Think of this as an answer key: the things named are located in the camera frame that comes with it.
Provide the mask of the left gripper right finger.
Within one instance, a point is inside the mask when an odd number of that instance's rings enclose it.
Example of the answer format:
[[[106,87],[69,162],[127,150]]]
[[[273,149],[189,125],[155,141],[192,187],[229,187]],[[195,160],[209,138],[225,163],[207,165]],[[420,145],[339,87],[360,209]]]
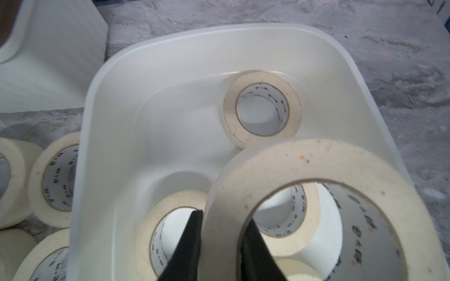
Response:
[[[276,265],[254,220],[247,226],[241,245],[241,280],[287,280]]]

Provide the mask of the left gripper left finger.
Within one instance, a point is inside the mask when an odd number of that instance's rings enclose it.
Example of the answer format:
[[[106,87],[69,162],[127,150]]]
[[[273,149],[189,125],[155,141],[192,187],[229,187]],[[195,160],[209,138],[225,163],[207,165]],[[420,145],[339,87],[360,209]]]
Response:
[[[190,215],[178,246],[159,281],[196,281],[201,247],[203,211]]]

